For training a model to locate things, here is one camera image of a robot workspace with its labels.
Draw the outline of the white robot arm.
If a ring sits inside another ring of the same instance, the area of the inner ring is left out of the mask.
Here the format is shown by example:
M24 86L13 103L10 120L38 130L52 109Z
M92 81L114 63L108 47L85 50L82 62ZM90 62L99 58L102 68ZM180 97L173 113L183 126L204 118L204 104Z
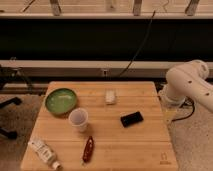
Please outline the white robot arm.
M170 68L166 73L167 84L160 92L163 104L179 107L186 97L198 102L213 113L213 85L206 81L208 65L193 60Z

